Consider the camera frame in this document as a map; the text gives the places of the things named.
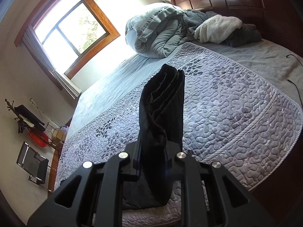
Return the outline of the black quilted pants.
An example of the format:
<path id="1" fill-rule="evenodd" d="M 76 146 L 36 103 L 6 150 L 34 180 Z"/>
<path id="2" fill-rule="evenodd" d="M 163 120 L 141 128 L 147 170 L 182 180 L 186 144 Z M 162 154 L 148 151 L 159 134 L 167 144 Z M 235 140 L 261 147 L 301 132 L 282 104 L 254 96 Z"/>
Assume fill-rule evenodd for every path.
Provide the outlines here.
<path id="1" fill-rule="evenodd" d="M 139 101 L 143 89 L 143 84 L 138 85 L 98 122 L 89 124 L 91 133 L 87 138 L 70 140 L 62 162 L 66 169 L 75 169 L 85 159 L 105 162 L 127 144 L 139 142 L 142 171 L 137 182 L 124 184 L 125 210 L 157 208 L 168 203 L 173 184 L 164 177 L 164 149 L 169 141 L 181 146 L 183 139 L 184 86 L 145 103 Z"/>

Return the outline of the cardboard box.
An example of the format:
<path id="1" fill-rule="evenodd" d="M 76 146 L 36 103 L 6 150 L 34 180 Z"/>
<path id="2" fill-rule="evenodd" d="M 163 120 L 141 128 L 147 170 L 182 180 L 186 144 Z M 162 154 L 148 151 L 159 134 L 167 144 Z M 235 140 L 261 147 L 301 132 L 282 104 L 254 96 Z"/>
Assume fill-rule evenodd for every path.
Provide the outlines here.
<path id="1" fill-rule="evenodd" d="M 66 134 L 62 130 L 54 130 L 52 134 L 52 143 L 58 147 L 62 147 L 65 143 Z"/>

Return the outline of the red bag on rack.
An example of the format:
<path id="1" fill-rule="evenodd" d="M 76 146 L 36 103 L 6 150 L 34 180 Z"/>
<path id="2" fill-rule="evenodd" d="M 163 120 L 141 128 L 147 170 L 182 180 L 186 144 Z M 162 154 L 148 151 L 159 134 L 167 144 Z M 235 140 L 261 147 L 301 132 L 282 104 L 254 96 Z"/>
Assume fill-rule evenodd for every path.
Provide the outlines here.
<path id="1" fill-rule="evenodd" d="M 29 136 L 36 144 L 38 144 L 42 148 L 48 145 L 48 136 L 45 133 L 37 134 L 31 131 L 29 132 Z"/>

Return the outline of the wooden coat rack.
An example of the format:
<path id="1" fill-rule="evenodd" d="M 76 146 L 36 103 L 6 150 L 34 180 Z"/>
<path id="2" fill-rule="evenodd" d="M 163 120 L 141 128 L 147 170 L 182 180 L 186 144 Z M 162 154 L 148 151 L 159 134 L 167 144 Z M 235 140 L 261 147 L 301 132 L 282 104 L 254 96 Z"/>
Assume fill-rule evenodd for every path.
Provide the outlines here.
<path id="1" fill-rule="evenodd" d="M 7 99 L 5 99 L 5 102 L 7 104 L 7 108 L 9 111 L 12 111 L 15 115 L 16 115 L 16 118 L 15 120 L 17 120 L 17 123 L 19 125 L 19 134 L 20 133 L 23 133 L 25 129 L 27 129 L 29 132 L 35 132 L 37 134 L 42 134 L 42 132 L 38 131 L 35 127 L 31 127 L 29 124 L 30 122 L 29 121 L 26 121 L 25 119 L 23 119 L 19 113 L 17 113 L 13 107 L 13 105 L 10 104 L 10 102 L 8 102 Z M 55 149 L 56 151 L 58 151 L 58 153 L 60 154 L 62 152 L 62 148 L 61 147 L 58 147 L 56 145 L 54 145 L 52 143 L 52 141 L 50 140 L 50 138 L 48 138 L 48 145 L 49 147 L 52 147 L 53 149 Z"/>

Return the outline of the purple quilted floral bedspread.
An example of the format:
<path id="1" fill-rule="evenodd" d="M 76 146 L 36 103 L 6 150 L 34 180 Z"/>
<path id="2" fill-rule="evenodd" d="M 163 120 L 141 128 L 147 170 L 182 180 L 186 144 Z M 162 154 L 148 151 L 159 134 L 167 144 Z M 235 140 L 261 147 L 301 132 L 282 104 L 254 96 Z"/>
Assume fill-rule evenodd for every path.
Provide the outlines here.
<path id="1" fill-rule="evenodd" d="M 184 152 L 203 163 L 222 163 L 253 190 L 295 146 L 302 131 L 300 103 L 264 77 L 203 44 L 179 47 L 172 62 L 185 71 Z M 89 124 L 98 122 L 105 112 Z M 62 165 L 67 144 L 87 138 L 89 124 L 66 138 L 55 179 L 57 187 L 88 161 L 75 169 Z"/>

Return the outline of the light blue bed sheet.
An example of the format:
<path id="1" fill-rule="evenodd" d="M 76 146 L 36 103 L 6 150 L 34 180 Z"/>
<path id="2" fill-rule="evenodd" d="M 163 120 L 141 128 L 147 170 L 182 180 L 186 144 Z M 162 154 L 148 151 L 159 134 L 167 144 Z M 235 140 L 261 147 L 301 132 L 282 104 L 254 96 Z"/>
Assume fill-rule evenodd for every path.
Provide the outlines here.
<path id="1" fill-rule="evenodd" d="M 290 50 L 267 40 L 238 48 L 212 43 L 203 44 L 203 47 L 242 64 L 302 103 L 302 58 Z M 180 49 L 177 47 L 163 59 L 135 55 L 104 80 L 89 87 L 80 96 L 66 138 L 70 139 L 139 84 L 144 88 L 139 93 L 139 101 L 144 103 L 182 88 L 185 71 L 172 62 Z"/>

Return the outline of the dark grey fleece blanket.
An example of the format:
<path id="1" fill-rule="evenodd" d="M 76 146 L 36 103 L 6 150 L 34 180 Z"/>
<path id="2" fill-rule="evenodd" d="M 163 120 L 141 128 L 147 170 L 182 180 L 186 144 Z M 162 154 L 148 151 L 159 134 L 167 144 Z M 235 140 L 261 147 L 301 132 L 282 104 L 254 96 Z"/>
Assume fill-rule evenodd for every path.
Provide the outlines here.
<path id="1" fill-rule="evenodd" d="M 187 29 L 188 38 L 194 39 L 196 28 L 207 19 L 215 15 L 218 14 L 213 11 L 201 12 L 193 9 L 184 10 L 183 20 Z M 261 33 L 257 30 L 254 24 L 242 23 L 242 27 L 240 29 L 236 29 L 223 42 L 225 42 L 230 47 L 239 47 L 248 43 L 259 42 L 261 39 Z"/>

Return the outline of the white fleece blanket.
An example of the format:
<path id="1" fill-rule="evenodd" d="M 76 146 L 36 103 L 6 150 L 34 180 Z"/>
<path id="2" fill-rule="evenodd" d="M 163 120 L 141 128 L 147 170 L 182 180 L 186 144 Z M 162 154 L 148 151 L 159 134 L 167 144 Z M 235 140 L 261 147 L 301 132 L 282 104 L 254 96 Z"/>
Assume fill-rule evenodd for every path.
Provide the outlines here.
<path id="1" fill-rule="evenodd" d="M 237 17 L 215 15 L 196 28 L 194 39 L 200 43 L 220 44 L 241 27 L 242 20 Z"/>

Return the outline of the wooden framed left window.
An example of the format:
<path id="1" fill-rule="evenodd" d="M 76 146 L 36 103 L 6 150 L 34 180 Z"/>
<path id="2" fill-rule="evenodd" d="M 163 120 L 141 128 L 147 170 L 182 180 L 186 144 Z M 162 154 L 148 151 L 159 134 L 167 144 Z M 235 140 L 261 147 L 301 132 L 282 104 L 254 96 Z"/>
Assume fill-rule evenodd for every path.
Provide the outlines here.
<path id="1" fill-rule="evenodd" d="M 55 69 L 72 79 L 120 33 L 94 0 L 41 0 L 14 41 L 32 29 Z"/>

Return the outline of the grey folded comforter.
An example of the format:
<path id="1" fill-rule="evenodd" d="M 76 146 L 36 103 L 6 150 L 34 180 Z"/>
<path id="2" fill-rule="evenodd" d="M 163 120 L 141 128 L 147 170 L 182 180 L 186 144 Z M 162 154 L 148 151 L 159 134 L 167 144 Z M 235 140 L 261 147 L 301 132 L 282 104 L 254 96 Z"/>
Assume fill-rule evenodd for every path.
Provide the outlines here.
<path id="1" fill-rule="evenodd" d="M 125 27 L 126 43 L 147 58 L 166 58 L 188 41 L 184 10 L 169 3 L 142 7 Z"/>

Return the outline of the grey striped curtain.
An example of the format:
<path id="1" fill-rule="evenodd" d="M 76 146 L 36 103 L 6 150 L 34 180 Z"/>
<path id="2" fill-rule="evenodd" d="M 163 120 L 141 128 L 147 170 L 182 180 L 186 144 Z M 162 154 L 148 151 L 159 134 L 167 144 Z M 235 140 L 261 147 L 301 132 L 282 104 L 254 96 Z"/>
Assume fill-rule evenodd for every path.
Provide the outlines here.
<path id="1" fill-rule="evenodd" d="M 44 66 L 47 71 L 58 81 L 59 85 L 75 100 L 81 95 L 81 89 L 78 88 L 70 79 L 64 74 L 58 73 L 52 65 L 49 57 L 47 56 L 41 42 L 38 40 L 37 35 L 32 27 L 28 26 L 22 38 L 22 41 L 30 54 Z"/>

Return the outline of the dark wooden headboard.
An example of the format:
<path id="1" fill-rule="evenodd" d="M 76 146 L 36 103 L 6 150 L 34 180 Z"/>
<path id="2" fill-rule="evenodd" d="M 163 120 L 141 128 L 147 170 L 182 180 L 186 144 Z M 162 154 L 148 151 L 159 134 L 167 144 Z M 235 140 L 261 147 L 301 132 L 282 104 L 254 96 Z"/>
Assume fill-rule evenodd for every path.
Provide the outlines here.
<path id="1" fill-rule="evenodd" d="M 254 24 L 262 38 L 302 56 L 302 19 L 289 0 L 170 0 L 182 9 L 214 11 Z"/>

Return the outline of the black metal frame chair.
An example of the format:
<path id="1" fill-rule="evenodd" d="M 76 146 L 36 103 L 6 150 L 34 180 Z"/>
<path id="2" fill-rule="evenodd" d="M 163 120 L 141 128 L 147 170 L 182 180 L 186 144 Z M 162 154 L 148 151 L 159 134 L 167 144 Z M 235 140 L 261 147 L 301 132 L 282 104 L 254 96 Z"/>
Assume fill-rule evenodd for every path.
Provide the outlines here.
<path id="1" fill-rule="evenodd" d="M 44 187 L 49 166 L 49 159 L 34 150 L 25 141 L 23 142 L 16 164 L 29 174 L 28 180 L 42 187 L 49 193 L 53 191 Z"/>

